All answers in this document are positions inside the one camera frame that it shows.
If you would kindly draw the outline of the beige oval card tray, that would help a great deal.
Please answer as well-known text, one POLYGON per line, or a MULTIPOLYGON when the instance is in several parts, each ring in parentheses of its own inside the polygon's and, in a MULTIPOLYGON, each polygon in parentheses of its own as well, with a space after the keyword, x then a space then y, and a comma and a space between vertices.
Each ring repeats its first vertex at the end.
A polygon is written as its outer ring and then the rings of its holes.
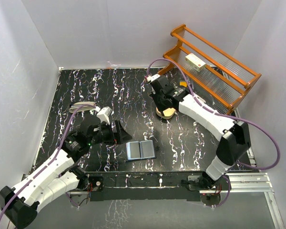
POLYGON ((177 111, 174 108, 167 108, 166 110, 160 112, 158 108, 156 108, 156 114, 165 120, 171 119, 174 115, 177 114, 177 111))

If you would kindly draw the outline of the black VIP card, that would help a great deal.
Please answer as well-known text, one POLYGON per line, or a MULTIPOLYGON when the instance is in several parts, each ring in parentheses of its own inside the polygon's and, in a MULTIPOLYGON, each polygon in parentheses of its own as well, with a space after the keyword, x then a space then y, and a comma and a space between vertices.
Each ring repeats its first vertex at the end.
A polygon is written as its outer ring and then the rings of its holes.
POLYGON ((140 158, 140 146, 138 142, 130 143, 130 159, 135 160, 140 158))

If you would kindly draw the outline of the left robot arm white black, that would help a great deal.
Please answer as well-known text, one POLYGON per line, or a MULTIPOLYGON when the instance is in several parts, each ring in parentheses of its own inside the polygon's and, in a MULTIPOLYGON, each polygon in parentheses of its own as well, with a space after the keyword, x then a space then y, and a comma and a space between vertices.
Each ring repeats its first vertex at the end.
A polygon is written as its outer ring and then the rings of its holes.
POLYGON ((29 226, 46 205, 66 192, 85 190, 89 179, 75 166, 94 145, 122 145, 132 139, 115 121, 115 128, 98 117, 92 125, 73 130, 33 173, 13 187, 0 190, 0 218, 6 216, 17 229, 29 226))

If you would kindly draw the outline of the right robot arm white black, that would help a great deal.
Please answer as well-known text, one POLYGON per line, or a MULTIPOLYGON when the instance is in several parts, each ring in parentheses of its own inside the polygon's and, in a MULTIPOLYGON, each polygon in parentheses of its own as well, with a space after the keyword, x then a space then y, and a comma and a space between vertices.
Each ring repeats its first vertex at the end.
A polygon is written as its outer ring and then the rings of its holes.
POLYGON ((216 188, 220 184, 220 178, 251 147, 248 124, 235 121, 231 116, 223 117, 199 101, 197 95, 191 94, 188 88, 175 87, 163 75, 149 76, 147 82, 152 87, 150 96, 161 114, 168 108, 173 108, 194 119, 218 140, 214 159, 195 181, 201 188, 216 188))

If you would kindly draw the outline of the black leather card holder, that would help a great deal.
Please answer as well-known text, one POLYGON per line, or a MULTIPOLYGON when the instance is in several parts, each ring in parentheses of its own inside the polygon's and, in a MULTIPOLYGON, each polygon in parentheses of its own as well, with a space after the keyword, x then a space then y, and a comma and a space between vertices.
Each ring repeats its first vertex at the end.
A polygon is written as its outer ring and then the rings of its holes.
POLYGON ((126 144, 127 161, 138 161, 156 158, 152 140, 133 141, 126 144))

